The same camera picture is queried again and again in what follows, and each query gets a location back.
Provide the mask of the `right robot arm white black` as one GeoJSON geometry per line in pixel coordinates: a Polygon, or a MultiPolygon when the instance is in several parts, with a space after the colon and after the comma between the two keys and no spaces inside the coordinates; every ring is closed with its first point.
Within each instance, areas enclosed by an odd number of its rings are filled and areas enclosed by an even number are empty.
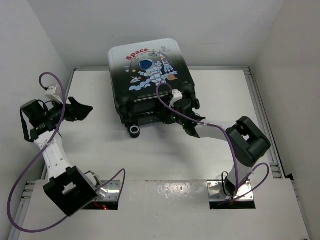
{"type": "Polygon", "coordinates": [[[160,102],[164,108],[161,113],[164,124],[177,123],[194,138],[227,142],[233,167],[222,181],[222,189],[228,197],[235,197],[238,189],[259,167],[258,161],[271,147],[270,140],[247,116],[232,122],[210,121],[193,111],[190,100],[180,99],[171,105],[160,102]]]}

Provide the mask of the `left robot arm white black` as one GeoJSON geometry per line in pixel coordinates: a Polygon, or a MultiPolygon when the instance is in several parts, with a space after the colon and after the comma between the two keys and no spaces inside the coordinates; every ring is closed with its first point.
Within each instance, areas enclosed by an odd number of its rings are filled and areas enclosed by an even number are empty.
{"type": "Polygon", "coordinates": [[[94,183],[76,166],[72,166],[63,148],[60,133],[55,132],[59,121],[83,121],[93,110],[92,106],[84,105],[68,98],[65,113],[62,115],[63,104],[54,102],[48,109],[41,100],[32,100],[20,107],[20,116],[27,116],[32,129],[28,130],[22,120],[24,138],[35,143],[40,150],[48,170],[49,182],[44,185],[45,194],[68,217],[87,206],[97,197],[94,183]]]}

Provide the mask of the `grey lined suitcase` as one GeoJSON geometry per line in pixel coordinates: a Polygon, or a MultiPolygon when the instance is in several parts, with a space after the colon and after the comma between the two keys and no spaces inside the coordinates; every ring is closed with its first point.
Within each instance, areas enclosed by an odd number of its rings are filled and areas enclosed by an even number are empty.
{"type": "Polygon", "coordinates": [[[132,138],[140,126],[161,122],[164,109],[157,98],[170,104],[172,90],[200,108],[195,82],[178,43],[171,38],[116,46],[108,52],[115,109],[132,138]]]}

